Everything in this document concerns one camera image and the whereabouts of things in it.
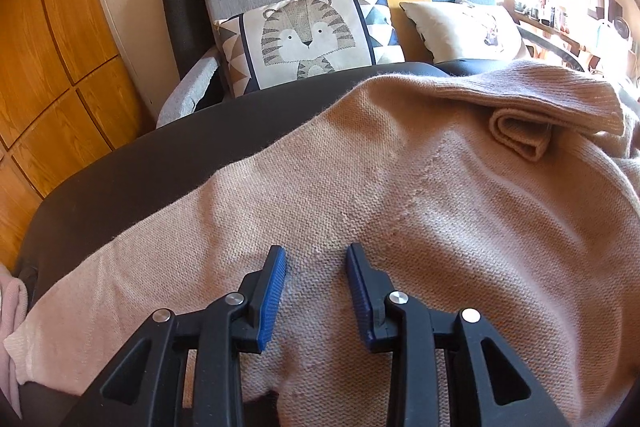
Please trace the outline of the beige knitted sweater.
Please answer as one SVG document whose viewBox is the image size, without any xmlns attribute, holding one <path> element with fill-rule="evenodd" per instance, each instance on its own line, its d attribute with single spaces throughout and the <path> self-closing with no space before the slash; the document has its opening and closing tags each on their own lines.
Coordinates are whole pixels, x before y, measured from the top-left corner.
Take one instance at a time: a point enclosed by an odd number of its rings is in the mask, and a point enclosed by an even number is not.
<svg viewBox="0 0 640 427">
<path fill-rule="evenodd" d="M 6 338 L 20 383 L 84 392 L 154 310 L 204 308 L 281 245 L 272 340 L 243 392 L 285 426 L 378 426 L 390 367 L 359 340 L 349 244 L 427 306 L 474 307 L 568 421 L 639 370 L 639 118 L 615 84 L 518 63 L 371 78 L 116 236 Z"/>
</svg>

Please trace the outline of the tiger print cushion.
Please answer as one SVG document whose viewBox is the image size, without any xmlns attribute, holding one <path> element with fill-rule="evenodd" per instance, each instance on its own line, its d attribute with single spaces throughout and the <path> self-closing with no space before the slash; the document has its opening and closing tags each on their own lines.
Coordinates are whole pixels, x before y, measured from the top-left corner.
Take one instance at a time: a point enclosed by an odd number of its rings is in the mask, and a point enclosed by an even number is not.
<svg viewBox="0 0 640 427">
<path fill-rule="evenodd" d="M 405 61 L 387 0 L 285 0 L 214 23 L 235 98 Z"/>
</svg>

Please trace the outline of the deer print cushion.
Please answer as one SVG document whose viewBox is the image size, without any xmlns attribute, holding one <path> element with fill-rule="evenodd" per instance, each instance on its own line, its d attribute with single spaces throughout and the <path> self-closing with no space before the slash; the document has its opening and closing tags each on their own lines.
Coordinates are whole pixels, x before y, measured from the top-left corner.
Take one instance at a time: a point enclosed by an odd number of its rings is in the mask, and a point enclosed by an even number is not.
<svg viewBox="0 0 640 427">
<path fill-rule="evenodd" d="M 523 37 L 501 5 L 455 2 L 401 2 L 436 64 L 454 60 L 512 61 L 524 58 Z"/>
</svg>

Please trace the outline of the wooden side table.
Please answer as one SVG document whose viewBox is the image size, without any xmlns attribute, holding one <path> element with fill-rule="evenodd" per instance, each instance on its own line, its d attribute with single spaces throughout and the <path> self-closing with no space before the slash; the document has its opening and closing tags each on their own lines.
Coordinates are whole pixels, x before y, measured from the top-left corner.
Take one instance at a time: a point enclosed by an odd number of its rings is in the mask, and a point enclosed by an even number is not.
<svg viewBox="0 0 640 427">
<path fill-rule="evenodd" d="M 502 5 L 518 25 L 529 53 L 534 57 L 561 61 L 584 72 L 625 74 L 628 65 L 627 41 L 620 38 L 614 24 L 587 16 L 564 20 L 560 14 L 536 14 L 521 0 L 503 0 Z"/>
</svg>

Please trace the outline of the small desk fan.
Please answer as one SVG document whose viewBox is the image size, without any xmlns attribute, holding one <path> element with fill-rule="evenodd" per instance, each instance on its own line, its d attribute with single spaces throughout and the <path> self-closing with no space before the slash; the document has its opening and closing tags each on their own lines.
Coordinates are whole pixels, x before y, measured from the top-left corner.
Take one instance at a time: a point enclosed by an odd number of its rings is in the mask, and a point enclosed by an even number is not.
<svg viewBox="0 0 640 427">
<path fill-rule="evenodd" d="M 620 38 L 628 41 L 631 38 L 631 30 L 626 20 L 621 16 L 616 16 L 612 21 L 613 27 Z"/>
</svg>

